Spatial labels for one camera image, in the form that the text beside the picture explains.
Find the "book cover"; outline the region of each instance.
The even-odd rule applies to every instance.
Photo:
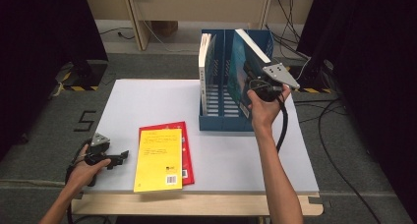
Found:
[[[181,129],[141,131],[134,192],[182,189]]]
[[[261,76],[262,68],[270,64],[270,58],[248,33],[236,29],[233,35],[227,91],[247,118],[250,114],[248,105],[251,101],[247,95],[249,88],[246,84],[248,75],[245,68],[249,68],[255,76]]]
[[[215,35],[203,33],[199,53],[199,76],[204,116],[208,114],[209,92],[213,87],[213,73],[215,72],[214,46]]]
[[[193,164],[191,162],[190,146],[187,135],[187,126],[185,122],[174,122],[169,124],[153,125],[141,127],[140,132],[144,130],[161,130],[161,129],[181,129],[182,134],[182,183],[183,186],[194,184]]]

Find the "file holder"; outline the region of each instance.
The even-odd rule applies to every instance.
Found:
[[[269,30],[246,29],[249,36],[271,59],[273,37]],[[200,131],[252,132],[252,123],[227,92],[227,80],[233,44],[234,29],[202,29],[203,33],[215,35],[212,82],[207,85],[208,114],[203,115],[200,100]]]

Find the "yellow book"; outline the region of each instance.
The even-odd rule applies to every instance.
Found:
[[[182,189],[181,129],[140,131],[134,192]]]

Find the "black curtain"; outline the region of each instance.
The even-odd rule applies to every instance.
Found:
[[[87,0],[0,0],[0,159],[68,63],[107,60]]]
[[[417,0],[315,0],[299,50],[325,59],[393,189],[417,222]]]

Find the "warning tape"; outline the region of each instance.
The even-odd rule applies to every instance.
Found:
[[[307,93],[331,93],[331,90],[328,88],[299,88],[295,89],[295,91]]]
[[[64,85],[65,90],[84,91],[84,90],[97,90],[98,86],[76,86],[76,85]]]

